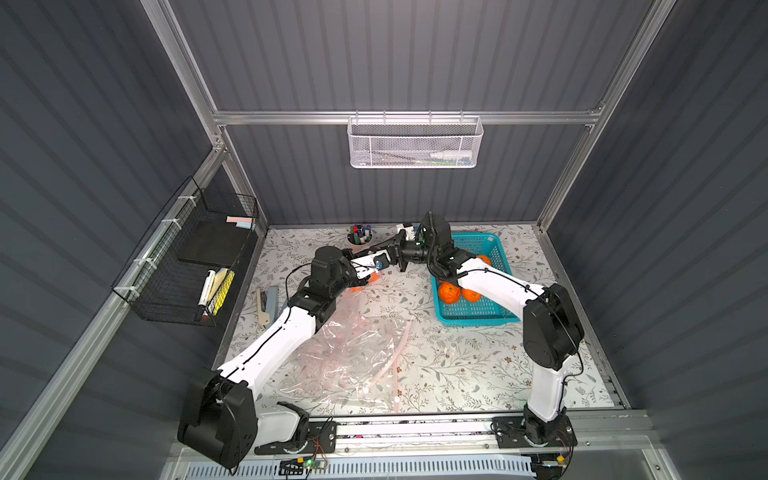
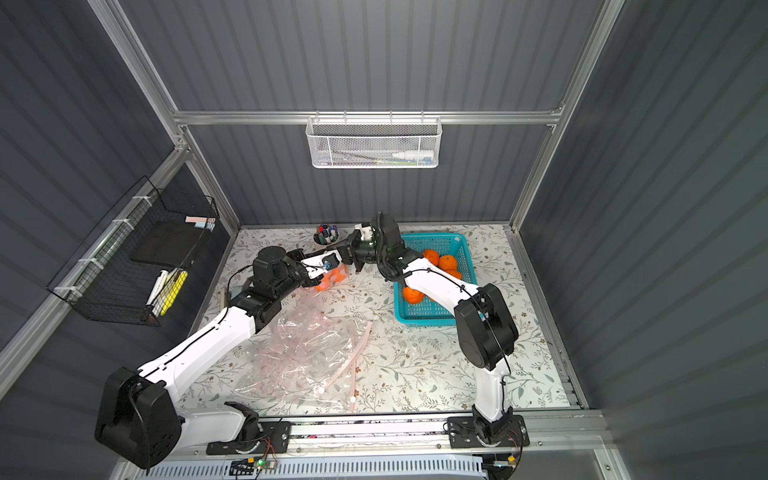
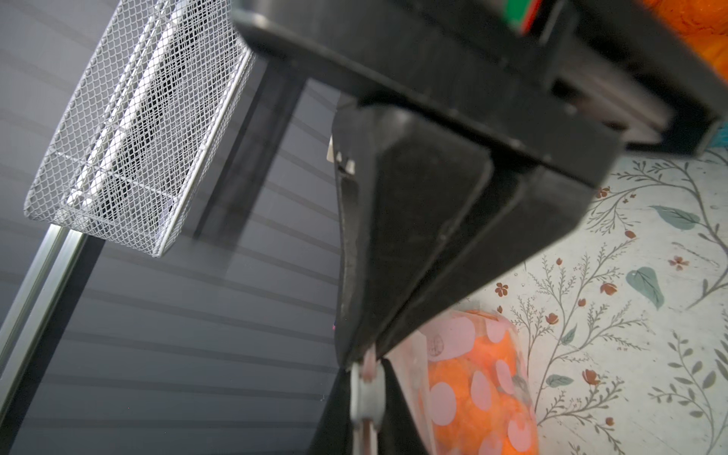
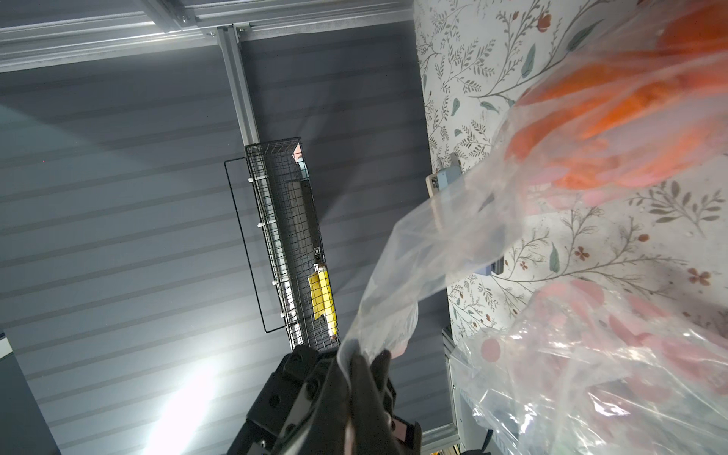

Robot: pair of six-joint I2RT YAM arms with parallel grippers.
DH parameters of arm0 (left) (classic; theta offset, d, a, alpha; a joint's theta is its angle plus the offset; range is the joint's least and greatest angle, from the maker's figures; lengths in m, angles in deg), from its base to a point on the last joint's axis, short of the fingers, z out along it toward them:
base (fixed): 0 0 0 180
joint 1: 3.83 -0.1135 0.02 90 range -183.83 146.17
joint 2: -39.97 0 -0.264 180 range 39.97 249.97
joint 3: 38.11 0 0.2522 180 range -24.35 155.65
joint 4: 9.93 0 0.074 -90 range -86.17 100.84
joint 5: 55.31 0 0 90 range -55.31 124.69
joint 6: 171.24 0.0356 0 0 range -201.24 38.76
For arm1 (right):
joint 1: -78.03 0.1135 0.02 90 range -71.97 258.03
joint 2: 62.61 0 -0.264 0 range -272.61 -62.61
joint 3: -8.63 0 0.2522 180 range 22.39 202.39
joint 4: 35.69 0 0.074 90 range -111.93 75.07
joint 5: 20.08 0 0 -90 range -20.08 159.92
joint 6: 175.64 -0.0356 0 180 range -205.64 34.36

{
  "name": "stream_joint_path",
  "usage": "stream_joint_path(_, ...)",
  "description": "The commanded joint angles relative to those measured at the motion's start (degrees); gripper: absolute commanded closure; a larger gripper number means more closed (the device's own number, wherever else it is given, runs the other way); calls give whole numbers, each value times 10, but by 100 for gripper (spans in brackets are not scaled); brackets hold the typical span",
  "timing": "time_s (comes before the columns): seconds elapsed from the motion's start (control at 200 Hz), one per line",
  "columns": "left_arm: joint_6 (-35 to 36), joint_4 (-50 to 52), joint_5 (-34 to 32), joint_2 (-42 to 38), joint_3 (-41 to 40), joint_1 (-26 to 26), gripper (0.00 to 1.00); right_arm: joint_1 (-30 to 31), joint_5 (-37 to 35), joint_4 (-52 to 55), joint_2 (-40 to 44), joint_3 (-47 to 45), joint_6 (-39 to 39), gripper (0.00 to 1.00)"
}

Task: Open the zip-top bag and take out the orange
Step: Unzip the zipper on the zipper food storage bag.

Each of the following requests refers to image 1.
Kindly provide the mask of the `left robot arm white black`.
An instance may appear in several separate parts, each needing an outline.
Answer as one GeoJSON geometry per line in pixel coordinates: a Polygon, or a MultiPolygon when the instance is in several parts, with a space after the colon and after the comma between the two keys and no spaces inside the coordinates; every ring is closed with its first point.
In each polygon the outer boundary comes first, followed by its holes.
{"type": "Polygon", "coordinates": [[[293,352],[331,318],[338,297],[366,285],[390,264],[383,250],[354,254],[332,246],[317,249],[307,265],[308,276],[264,334],[217,369],[202,370],[190,379],[178,441],[228,470],[257,447],[305,446],[307,413],[285,402],[258,410],[257,398],[293,352]]]}

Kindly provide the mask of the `clear zip-top bag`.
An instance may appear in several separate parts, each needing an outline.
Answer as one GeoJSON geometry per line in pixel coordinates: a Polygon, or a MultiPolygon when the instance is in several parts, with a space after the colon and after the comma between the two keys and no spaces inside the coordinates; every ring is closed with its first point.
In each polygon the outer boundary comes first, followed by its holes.
{"type": "Polygon", "coordinates": [[[348,290],[351,292],[360,292],[373,285],[375,282],[379,282],[382,278],[383,274],[380,271],[366,271],[366,276],[355,279],[348,287],[348,290]]]}
{"type": "Polygon", "coordinates": [[[393,413],[401,407],[394,362],[297,364],[273,385],[283,398],[314,413],[393,413]]]}
{"type": "Polygon", "coordinates": [[[296,351],[296,362],[336,362],[345,366],[396,363],[412,325],[410,314],[370,315],[357,305],[343,306],[296,351]]]}

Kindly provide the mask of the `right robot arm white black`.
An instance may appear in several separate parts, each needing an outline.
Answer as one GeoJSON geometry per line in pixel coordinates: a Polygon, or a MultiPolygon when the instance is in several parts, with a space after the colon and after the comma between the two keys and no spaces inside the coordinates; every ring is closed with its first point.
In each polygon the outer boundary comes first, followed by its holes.
{"type": "Polygon", "coordinates": [[[480,232],[452,232],[441,216],[400,224],[387,246],[400,269],[426,266],[438,319],[450,326],[522,325],[522,348],[532,362],[530,395],[517,431],[534,447],[576,440],[567,415],[565,387],[580,375],[584,329],[567,289],[516,277],[500,238],[480,232]]]}

